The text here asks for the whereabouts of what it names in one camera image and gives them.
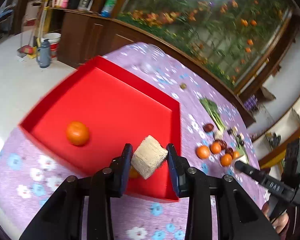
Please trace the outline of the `right hand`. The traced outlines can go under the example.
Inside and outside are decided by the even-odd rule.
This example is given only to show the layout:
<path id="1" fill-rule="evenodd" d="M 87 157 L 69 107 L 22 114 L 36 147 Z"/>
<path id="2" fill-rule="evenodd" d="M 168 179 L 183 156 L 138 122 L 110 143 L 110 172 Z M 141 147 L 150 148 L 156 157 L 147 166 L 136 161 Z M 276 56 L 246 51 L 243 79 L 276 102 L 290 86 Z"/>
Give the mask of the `right hand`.
<path id="1" fill-rule="evenodd" d="M 262 213 L 266 216 L 266 218 L 269 219 L 269 217 L 268 217 L 269 204 L 267 202 L 265 202 L 265 204 L 262 206 L 261 210 L 262 210 Z M 277 233 L 280 233 L 285 228 L 285 226 L 288 224 L 288 221 L 289 221 L 289 216 L 285 212 L 271 224 L 272 224 L 273 228 L 275 229 L 275 231 Z"/>

